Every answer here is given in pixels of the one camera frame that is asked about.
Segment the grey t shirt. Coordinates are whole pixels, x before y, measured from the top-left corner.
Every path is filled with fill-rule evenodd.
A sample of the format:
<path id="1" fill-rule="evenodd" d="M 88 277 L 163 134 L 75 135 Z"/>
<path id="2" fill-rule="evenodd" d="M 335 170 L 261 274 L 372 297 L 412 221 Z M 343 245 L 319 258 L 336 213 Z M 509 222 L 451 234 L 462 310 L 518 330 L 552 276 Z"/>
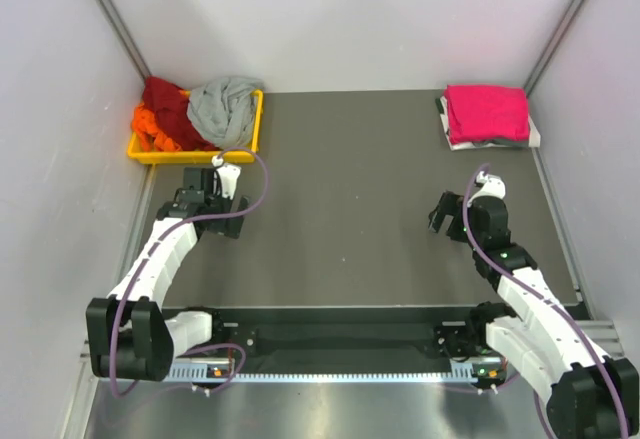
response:
<path id="1" fill-rule="evenodd" d="M 226 76 L 193 89 L 187 117 L 207 142 L 220 149 L 246 146 L 253 135 L 257 98 L 263 83 L 255 78 Z"/>

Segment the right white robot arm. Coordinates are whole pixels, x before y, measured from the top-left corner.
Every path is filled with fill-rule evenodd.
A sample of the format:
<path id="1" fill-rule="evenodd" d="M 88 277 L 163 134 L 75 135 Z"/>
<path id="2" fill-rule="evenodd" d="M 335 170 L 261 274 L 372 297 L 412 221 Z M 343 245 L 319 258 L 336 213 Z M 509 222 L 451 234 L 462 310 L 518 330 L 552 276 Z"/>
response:
<path id="1" fill-rule="evenodd" d="M 502 198 L 444 192 L 429 215 L 438 232 L 470 246 L 479 275 L 500 296 L 476 306 L 466 339 L 504 357 L 530 385 L 557 438 L 630 438 L 639 432 L 639 372 L 591 339 L 548 287 L 531 254 L 511 238 Z"/>

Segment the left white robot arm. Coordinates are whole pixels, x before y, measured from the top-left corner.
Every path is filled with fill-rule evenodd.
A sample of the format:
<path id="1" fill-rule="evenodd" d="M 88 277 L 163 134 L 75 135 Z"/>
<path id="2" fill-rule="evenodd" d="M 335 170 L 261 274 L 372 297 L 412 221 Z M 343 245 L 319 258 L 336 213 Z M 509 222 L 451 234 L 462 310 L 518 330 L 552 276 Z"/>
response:
<path id="1" fill-rule="evenodd" d="M 239 237 L 249 206 L 235 196 L 241 169 L 233 164 L 188 167 L 174 197 L 158 210 L 150 236 L 129 272 L 86 308 L 89 357 L 95 376 L 161 381 L 173 360 L 196 347 L 216 355 L 225 329 L 211 313 L 186 310 L 167 319 L 162 305 L 188 253 L 206 232 Z"/>

